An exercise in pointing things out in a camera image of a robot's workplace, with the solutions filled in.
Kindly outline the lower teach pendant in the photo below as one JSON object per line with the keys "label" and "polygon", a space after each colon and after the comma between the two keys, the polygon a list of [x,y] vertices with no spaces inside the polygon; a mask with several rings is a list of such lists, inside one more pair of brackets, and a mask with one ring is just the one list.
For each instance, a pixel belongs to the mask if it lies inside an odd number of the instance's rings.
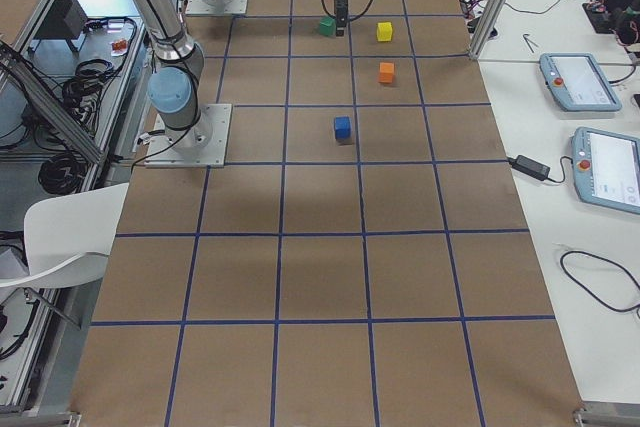
{"label": "lower teach pendant", "polygon": [[639,214],[639,139],[590,127],[572,139],[574,187],[581,201]]}

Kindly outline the green block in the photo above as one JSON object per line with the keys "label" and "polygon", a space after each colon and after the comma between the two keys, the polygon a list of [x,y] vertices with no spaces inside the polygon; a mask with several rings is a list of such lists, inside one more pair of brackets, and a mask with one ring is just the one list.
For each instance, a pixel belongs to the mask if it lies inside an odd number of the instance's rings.
{"label": "green block", "polygon": [[330,16],[324,16],[318,22],[317,31],[320,35],[323,35],[325,37],[333,37],[335,35],[335,30],[335,19]]}

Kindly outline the orange block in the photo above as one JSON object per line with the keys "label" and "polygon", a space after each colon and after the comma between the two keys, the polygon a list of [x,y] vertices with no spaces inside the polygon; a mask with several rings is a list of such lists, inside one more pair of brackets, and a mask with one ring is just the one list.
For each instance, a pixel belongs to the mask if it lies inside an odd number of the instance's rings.
{"label": "orange block", "polygon": [[395,64],[393,62],[380,62],[378,68],[378,82],[391,85],[395,80]]}

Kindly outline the teach pendant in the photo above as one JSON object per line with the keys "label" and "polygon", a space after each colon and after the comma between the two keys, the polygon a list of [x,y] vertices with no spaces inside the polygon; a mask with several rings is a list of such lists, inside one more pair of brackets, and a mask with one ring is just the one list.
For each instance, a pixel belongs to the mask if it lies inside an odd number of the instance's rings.
{"label": "teach pendant", "polygon": [[551,96],[567,112],[618,112],[622,103],[590,53],[543,53],[539,68]]}
{"label": "teach pendant", "polygon": [[574,187],[581,201],[639,214],[639,139],[590,127],[572,139]]}

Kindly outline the black power adapter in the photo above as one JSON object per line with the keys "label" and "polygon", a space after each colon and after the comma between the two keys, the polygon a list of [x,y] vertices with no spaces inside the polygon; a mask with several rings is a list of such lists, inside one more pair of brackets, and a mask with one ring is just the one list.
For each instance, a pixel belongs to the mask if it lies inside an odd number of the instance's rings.
{"label": "black power adapter", "polygon": [[549,176],[549,166],[524,155],[518,155],[517,157],[508,157],[507,160],[512,169],[536,180],[544,181]]}

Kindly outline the blue block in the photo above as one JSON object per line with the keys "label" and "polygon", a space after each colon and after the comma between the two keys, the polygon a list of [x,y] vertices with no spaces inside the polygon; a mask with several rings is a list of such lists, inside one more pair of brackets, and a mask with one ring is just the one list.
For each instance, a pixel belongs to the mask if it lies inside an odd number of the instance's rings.
{"label": "blue block", "polygon": [[352,136],[351,119],[348,116],[337,116],[333,119],[334,138],[337,142],[346,142]]}

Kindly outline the upper teach pendant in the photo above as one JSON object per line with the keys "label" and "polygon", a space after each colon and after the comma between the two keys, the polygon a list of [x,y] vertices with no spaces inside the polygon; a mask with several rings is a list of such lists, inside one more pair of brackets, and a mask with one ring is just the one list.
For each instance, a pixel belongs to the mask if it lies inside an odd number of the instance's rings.
{"label": "upper teach pendant", "polygon": [[543,53],[539,68],[551,96],[567,112],[618,112],[622,103],[590,53]]}

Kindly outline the allen key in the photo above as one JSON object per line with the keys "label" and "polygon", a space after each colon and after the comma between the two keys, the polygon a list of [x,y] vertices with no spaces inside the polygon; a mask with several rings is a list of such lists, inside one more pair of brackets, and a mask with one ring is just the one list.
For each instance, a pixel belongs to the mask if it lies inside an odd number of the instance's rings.
{"label": "allen key", "polygon": [[525,43],[526,43],[528,49],[530,50],[530,52],[534,53],[535,52],[534,44],[532,43],[532,41],[530,39],[530,34],[528,34],[528,33],[523,34],[523,40],[525,41]]}

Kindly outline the orange snack packet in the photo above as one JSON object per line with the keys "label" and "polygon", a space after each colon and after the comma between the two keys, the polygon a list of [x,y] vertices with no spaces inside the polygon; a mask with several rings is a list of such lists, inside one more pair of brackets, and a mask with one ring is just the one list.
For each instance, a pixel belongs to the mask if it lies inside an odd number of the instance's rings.
{"label": "orange snack packet", "polygon": [[119,39],[111,43],[113,52],[121,52],[127,48],[127,41],[125,39]]}

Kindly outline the yellow block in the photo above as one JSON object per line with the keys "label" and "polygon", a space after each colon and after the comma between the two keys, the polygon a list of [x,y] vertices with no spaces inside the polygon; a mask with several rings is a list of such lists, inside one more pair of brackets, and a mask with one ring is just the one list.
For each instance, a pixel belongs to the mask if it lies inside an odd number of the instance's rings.
{"label": "yellow block", "polygon": [[391,22],[378,22],[376,25],[376,39],[378,42],[391,42],[394,28]]}

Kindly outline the white chair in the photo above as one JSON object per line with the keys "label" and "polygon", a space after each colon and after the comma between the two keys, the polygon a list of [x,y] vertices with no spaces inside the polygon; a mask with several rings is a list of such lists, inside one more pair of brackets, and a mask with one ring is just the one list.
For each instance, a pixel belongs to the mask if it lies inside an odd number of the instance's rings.
{"label": "white chair", "polygon": [[24,217],[28,274],[1,276],[3,288],[57,289],[104,276],[127,183],[49,198]]}

